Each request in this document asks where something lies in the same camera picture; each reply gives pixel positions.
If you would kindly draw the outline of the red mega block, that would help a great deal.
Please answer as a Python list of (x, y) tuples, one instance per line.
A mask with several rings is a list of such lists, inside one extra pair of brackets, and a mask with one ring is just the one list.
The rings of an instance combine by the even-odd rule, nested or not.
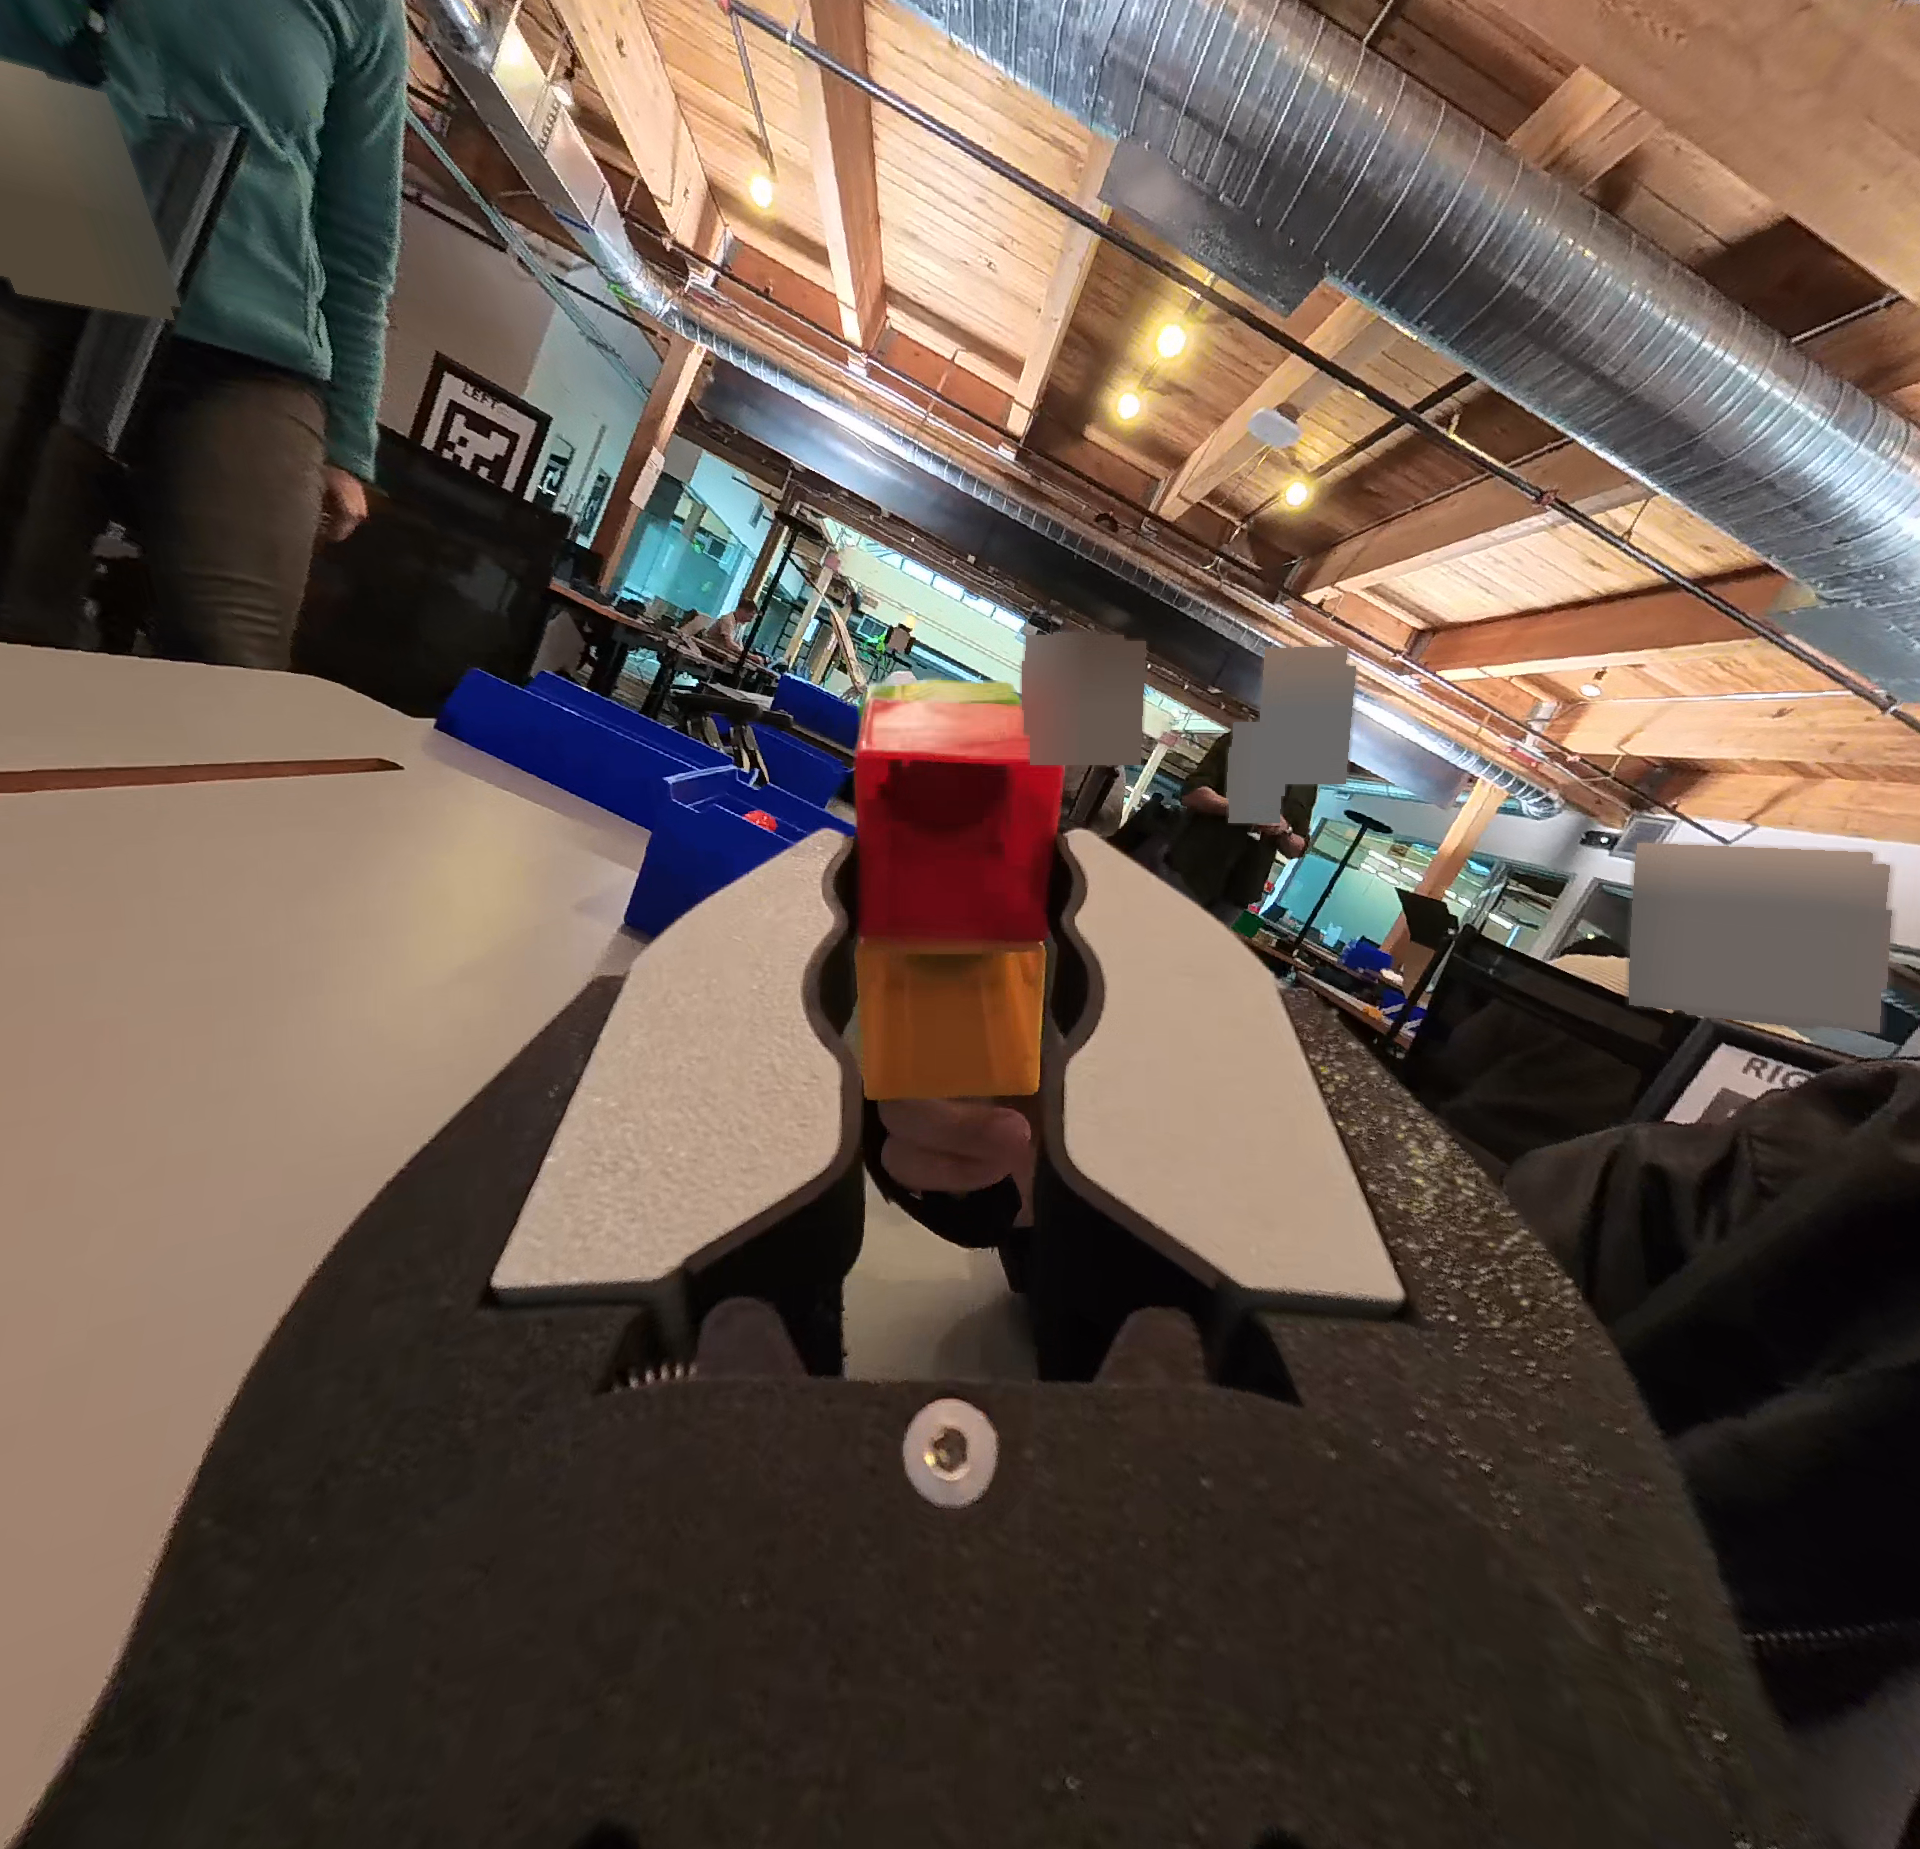
[(1063, 771), (1022, 708), (896, 704), (854, 755), (862, 939), (985, 948), (1048, 938)]

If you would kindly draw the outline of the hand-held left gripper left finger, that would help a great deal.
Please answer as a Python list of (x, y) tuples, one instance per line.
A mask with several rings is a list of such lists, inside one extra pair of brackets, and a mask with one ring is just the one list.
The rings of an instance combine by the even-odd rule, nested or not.
[(841, 1185), (861, 1239), (861, 1084), (821, 998), (851, 857), (803, 839), (647, 943), (493, 1265), (498, 1302), (688, 1289)]

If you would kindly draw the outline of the silver duct pipe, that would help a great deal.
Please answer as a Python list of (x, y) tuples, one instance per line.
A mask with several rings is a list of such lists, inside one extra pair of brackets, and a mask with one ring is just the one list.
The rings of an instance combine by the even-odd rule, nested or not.
[(1405, 332), (1915, 632), (1915, 424), (1301, 0), (894, 0)]

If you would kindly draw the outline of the black office chair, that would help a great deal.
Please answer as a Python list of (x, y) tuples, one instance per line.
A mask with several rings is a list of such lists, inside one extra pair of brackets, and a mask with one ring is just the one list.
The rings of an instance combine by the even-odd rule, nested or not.
[(291, 669), (433, 718), (477, 666), (534, 671), (567, 520), (380, 429), (369, 517), (314, 554)]

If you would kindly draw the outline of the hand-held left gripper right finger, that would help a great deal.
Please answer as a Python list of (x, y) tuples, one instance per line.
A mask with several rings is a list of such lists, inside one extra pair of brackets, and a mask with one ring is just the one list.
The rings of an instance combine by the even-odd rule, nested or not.
[(1405, 1285), (1275, 978), (1091, 832), (1058, 840), (1041, 1117), (1055, 1175), (1206, 1289), (1393, 1317)]

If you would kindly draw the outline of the person's right hand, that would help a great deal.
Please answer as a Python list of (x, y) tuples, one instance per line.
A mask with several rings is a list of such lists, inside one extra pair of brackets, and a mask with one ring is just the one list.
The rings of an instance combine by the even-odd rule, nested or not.
[(1030, 1220), (1036, 1164), (1027, 1117), (992, 1100), (885, 1100), (878, 1172), (906, 1193), (973, 1196), (1010, 1185)]

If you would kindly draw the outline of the black monitor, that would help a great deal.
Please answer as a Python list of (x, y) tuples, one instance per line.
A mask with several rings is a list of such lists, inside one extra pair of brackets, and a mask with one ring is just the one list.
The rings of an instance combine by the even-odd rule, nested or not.
[(1536, 960), (1462, 933), (1397, 1065), (1405, 1091), (1476, 1164), (1630, 1120), (1696, 1016), (1627, 1002), (1627, 952), (1578, 939)]

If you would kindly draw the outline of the yellow mega block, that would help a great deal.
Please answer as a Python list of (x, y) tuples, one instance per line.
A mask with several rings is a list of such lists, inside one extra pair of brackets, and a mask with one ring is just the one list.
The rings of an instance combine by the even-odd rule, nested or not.
[(1048, 952), (856, 943), (856, 1035), (870, 1103), (1039, 1091)]

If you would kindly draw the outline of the black white marker sign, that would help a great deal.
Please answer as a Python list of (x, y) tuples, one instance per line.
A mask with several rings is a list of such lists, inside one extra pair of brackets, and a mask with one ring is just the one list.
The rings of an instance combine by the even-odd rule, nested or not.
[(494, 489), (523, 499), (545, 454), (551, 414), (433, 352), (409, 441)]

